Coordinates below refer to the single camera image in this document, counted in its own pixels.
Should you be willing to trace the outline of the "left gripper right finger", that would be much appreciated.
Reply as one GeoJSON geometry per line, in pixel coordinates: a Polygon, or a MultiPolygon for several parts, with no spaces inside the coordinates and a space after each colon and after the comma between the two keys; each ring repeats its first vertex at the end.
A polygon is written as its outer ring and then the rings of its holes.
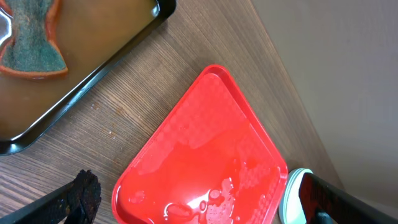
{"type": "Polygon", "coordinates": [[[299,199],[305,219],[316,223],[393,223],[397,219],[376,210],[312,173],[303,175],[299,199]]]}

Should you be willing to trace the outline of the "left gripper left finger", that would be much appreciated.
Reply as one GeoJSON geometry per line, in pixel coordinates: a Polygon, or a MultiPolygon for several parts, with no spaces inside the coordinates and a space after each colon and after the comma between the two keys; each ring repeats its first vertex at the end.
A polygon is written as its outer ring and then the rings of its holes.
{"type": "Polygon", "coordinates": [[[1,223],[93,223],[101,203],[101,184],[90,170],[73,181],[1,218],[1,223]]]}

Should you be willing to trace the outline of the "white plate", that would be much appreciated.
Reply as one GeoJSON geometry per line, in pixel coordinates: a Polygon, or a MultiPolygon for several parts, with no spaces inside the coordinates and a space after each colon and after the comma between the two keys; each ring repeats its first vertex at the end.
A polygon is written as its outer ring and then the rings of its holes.
{"type": "Polygon", "coordinates": [[[299,188],[306,173],[310,169],[298,168],[289,173],[287,185],[280,201],[278,213],[282,224],[306,224],[305,214],[299,198],[299,188]]]}

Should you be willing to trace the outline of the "orange green sponge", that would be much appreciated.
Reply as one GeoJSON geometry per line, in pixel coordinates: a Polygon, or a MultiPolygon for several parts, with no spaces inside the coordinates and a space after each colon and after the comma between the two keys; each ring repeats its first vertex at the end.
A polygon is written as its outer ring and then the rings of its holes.
{"type": "Polygon", "coordinates": [[[52,78],[68,73],[57,44],[61,0],[1,1],[11,16],[11,39],[1,50],[1,73],[19,78],[52,78]]]}

